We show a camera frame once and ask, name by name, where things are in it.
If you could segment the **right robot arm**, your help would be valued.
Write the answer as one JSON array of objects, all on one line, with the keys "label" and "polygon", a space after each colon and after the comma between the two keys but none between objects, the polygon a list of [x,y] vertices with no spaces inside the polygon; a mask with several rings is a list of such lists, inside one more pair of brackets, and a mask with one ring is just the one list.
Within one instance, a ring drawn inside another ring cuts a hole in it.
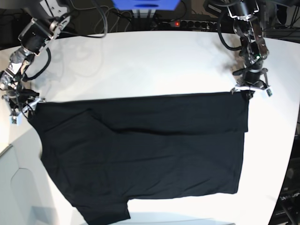
[{"label": "right robot arm", "polygon": [[36,105],[43,102],[39,93],[25,88],[24,83],[36,79],[45,68],[32,77],[26,75],[26,70],[43,51],[51,59],[49,44],[69,24],[70,8],[64,0],[2,0],[0,6],[20,8],[31,16],[18,36],[20,47],[10,55],[8,67],[0,73],[0,89],[5,92],[1,98],[10,111],[9,122],[18,125],[22,116],[33,114]]}]

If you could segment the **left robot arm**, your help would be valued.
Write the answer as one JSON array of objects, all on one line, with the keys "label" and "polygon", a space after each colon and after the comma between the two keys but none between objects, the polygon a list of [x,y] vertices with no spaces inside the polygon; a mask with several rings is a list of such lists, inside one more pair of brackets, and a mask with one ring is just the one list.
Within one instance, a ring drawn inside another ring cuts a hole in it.
[{"label": "left robot arm", "polygon": [[[260,92],[266,97],[272,96],[271,87],[268,84],[267,72],[263,67],[263,61],[267,59],[269,50],[263,38],[262,28],[256,14],[259,6],[255,0],[212,0],[215,6],[222,7],[217,21],[217,33],[221,43],[230,51],[238,51],[243,58],[243,68],[232,73],[236,79],[236,85],[231,90],[248,92],[248,98],[252,98],[255,92]],[[233,19],[233,31],[240,37],[240,46],[229,46],[221,31],[221,20],[229,15]]]}]

